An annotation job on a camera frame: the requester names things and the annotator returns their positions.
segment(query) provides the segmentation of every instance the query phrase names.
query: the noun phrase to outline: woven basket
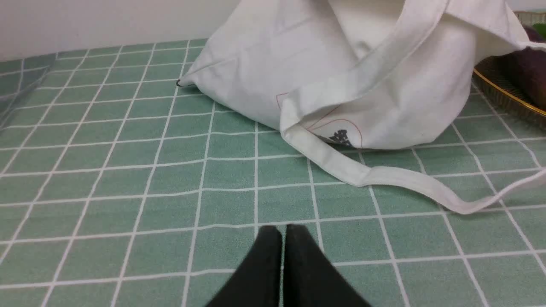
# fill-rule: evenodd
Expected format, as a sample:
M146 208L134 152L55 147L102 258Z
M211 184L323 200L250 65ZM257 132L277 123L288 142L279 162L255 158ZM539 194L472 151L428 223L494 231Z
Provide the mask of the woven basket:
M516 12L516 15L524 25L546 23L546 13ZM474 84L491 102L546 131L546 110L530 104L529 97L503 76L493 57L476 65L473 78Z

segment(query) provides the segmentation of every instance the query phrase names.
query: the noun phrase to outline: gold basket rim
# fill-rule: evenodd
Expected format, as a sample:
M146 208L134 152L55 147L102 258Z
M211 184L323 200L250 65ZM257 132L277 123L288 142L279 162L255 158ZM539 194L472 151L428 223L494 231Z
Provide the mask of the gold basket rim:
M504 90L503 88L499 87L498 85L496 85L494 82L492 82L491 80L489 80L488 78L486 78L483 74L481 74L477 69L474 69L474 73L480 77L482 80L484 80L485 82L487 82L489 85L491 85L492 87L494 87L495 89L497 89L498 91L500 91L503 95L505 96L508 96L510 99L518 102L519 104L521 104L522 106L546 117L546 110L542 110L542 109L539 109L537 107L535 107L534 105L528 103L528 102L525 102L523 101L521 98L518 98L512 94L510 94L509 92L507 92L506 90Z

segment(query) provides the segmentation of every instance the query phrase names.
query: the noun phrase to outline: bag strap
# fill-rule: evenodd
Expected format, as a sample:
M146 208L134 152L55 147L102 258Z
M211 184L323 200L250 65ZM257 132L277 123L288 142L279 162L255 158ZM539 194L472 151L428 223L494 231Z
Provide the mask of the bag strap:
M282 138L326 172L347 184L404 187L460 214L476 212L522 188L545 185L546 170L543 170L514 182L494 197L465 202L443 183L425 174L393 167L369 168L356 162L334 150L299 124L309 114L351 102L373 90L430 35L448 2L449 0L406 0L393 32L348 73L306 85L287 94L281 104Z

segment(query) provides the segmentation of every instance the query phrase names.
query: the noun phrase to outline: green object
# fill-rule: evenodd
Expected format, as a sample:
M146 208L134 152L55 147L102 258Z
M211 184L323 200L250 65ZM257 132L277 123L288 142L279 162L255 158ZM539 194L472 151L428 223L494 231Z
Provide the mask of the green object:
M543 37L546 38L546 23L536 23L533 28Z
M50 285L47 306L110 305L124 263L116 307L181 306L185 286L187 306L204 306L258 226L283 233L287 223L306 226L373 306L404 306L400 282L412 306L478 306L473 280L490 306L546 304L546 277L525 244L546 263L546 189L503 200L516 228L502 209L459 216L410 190L345 185L270 127L196 87L176 88L204 45L159 43L153 55L149 44L97 48L85 59L87 50L64 52L8 110L0 131L0 306L40 306ZM20 67L0 63L0 75ZM0 87L13 89L5 80ZM544 136L498 116L474 88L432 145L336 148L368 166L427 172L473 201L490 196L490 185L500 191L533 174L535 161L546 166Z

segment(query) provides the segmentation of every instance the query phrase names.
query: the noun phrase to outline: black print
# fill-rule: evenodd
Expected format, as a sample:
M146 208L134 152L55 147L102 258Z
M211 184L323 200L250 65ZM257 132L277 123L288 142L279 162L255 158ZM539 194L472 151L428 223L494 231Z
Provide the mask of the black print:
M338 130L336 133L334 133L333 137L330 137L330 140L338 144L343 144L345 146L353 147L353 145L349 141L349 138L347 137L347 130L345 129Z

